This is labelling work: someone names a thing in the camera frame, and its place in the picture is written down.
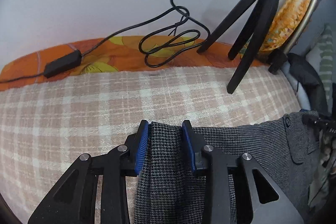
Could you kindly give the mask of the black pillow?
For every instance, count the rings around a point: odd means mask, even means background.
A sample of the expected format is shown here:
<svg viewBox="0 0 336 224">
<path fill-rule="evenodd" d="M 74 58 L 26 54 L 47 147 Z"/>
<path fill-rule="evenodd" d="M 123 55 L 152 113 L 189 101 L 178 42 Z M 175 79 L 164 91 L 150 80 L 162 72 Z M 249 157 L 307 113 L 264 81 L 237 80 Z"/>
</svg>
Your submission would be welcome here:
<svg viewBox="0 0 336 224">
<path fill-rule="evenodd" d="M 302 57 L 288 53 L 289 73 L 302 85 L 310 107 L 319 113 L 327 114 L 328 106 L 323 83 L 316 70 Z"/>
</svg>

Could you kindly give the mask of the orange patterned cloth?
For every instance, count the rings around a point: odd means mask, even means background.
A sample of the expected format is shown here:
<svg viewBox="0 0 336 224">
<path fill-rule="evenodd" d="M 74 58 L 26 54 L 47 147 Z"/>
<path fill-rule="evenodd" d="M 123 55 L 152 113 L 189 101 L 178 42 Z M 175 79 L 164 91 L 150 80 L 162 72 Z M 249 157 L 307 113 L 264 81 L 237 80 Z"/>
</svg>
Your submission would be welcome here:
<svg viewBox="0 0 336 224">
<path fill-rule="evenodd" d="M 286 0 L 276 13 L 257 59 L 266 62 L 270 53 L 291 36 L 307 12 L 311 0 Z"/>
</svg>

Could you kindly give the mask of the black tripod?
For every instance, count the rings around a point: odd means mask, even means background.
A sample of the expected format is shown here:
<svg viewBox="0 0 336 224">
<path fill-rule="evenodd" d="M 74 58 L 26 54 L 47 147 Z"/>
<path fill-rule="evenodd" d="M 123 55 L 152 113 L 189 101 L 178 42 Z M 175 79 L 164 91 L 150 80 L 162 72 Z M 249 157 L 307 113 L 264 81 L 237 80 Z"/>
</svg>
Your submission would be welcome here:
<svg viewBox="0 0 336 224">
<path fill-rule="evenodd" d="M 248 46 L 227 85 L 229 94 L 234 93 L 259 52 L 276 15 L 279 0 L 240 0 L 198 49 L 199 53 L 208 50 L 253 4 L 249 18 L 228 52 L 229 60 L 233 60 L 245 45 Z"/>
</svg>

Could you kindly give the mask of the light blue pillow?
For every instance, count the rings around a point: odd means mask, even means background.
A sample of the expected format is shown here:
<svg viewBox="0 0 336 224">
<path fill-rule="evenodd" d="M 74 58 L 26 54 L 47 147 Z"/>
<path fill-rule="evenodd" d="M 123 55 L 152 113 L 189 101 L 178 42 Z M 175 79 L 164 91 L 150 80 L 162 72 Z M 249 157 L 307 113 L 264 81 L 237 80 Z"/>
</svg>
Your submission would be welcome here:
<svg viewBox="0 0 336 224">
<path fill-rule="evenodd" d="M 284 73 L 285 77 L 293 88 L 301 109 L 311 110 L 309 98 L 306 94 L 305 89 L 303 88 L 302 84 L 290 74 L 290 63 L 288 61 L 285 62 L 284 65 L 281 67 L 281 71 L 282 73 Z"/>
</svg>

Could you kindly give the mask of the pink plaid bed blanket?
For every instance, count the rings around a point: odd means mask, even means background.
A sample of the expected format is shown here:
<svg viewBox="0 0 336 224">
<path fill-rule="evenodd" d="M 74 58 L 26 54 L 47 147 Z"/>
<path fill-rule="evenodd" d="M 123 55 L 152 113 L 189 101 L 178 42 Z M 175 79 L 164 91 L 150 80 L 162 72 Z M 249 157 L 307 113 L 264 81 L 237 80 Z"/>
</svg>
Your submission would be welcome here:
<svg viewBox="0 0 336 224">
<path fill-rule="evenodd" d="M 253 67 L 234 94 L 231 68 L 92 73 L 1 92 L 1 195 L 26 223 L 81 154 L 110 151 L 141 120 L 197 127 L 261 123 L 300 109 L 287 78 Z"/>
</svg>

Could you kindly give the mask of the green striped white pillow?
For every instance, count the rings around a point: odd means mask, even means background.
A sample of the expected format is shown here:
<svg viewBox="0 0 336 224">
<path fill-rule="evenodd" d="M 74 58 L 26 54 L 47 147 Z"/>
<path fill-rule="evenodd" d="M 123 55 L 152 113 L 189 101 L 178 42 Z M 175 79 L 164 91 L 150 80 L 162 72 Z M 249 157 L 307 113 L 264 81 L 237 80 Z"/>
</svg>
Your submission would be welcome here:
<svg viewBox="0 0 336 224">
<path fill-rule="evenodd" d="M 306 60 L 318 73 L 323 83 L 326 99 L 331 97 L 333 77 L 333 33 L 331 26 L 327 23 L 323 31 L 314 42 L 314 46 L 306 55 Z"/>
</svg>

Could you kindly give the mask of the metal pole stand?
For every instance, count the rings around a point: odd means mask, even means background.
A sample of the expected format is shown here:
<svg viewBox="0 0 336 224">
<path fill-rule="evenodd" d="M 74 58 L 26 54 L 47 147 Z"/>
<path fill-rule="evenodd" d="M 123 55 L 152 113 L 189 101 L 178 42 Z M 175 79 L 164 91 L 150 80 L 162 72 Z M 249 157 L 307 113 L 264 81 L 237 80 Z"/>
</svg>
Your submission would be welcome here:
<svg viewBox="0 0 336 224">
<path fill-rule="evenodd" d="M 293 33 L 287 38 L 285 43 L 273 50 L 270 55 L 268 56 L 267 63 L 270 65 L 268 71 L 275 75 L 277 71 L 287 62 L 288 60 L 288 53 L 290 50 L 295 46 L 297 40 L 303 33 L 304 29 L 306 28 L 309 20 L 311 19 L 312 14 L 318 7 L 319 3 L 322 0 L 310 0 L 310 3 L 307 7 L 307 11 L 303 16 L 302 20 L 295 28 Z"/>
</svg>

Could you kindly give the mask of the grey houndstooth pants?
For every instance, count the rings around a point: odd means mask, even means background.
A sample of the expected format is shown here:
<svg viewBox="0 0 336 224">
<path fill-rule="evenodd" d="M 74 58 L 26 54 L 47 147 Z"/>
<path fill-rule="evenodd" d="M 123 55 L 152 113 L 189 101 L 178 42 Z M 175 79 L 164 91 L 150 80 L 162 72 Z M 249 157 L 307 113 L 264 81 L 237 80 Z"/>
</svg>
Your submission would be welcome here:
<svg viewBox="0 0 336 224">
<path fill-rule="evenodd" d="M 255 125 L 151 123 L 135 223 L 304 223 L 318 142 L 302 113 Z"/>
</svg>

